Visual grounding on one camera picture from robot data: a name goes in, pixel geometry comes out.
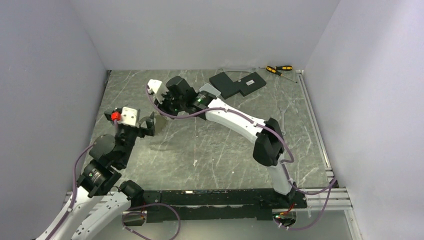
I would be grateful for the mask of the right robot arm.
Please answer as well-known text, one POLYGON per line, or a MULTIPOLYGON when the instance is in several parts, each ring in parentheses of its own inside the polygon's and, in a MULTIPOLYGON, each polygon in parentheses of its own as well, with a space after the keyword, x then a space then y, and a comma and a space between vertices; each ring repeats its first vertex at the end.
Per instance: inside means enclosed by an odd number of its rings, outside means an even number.
POLYGON ((199 117, 245 137, 253 143, 253 159, 268 171, 276 203, 282 208, 304 205, 305 195, 297 190, 286 168, 287 163, 294 162, 294 156, 276 119, 250 116, 225 103, 212 86, 196 91, 180 76, 166 83, 151 79, 146 91, 154 97, 151 103, 161 115, 172 119, 199 117))

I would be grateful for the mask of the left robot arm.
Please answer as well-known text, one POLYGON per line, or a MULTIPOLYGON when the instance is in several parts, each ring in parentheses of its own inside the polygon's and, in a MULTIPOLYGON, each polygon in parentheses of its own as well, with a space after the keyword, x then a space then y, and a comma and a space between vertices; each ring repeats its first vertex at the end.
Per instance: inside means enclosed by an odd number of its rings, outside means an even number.
POLYGON ((124 106, 104 115, 115 133, 99 136, 84 150, 92 160, 81 174, 73 173, 69 199, 38 239, 91 240, 125 210, 137 210, 145 202, 144 190, 132 180, 110 191, 127 167, 137 138, 155 135, 155 114, 140 118, 139 109, 124 106))

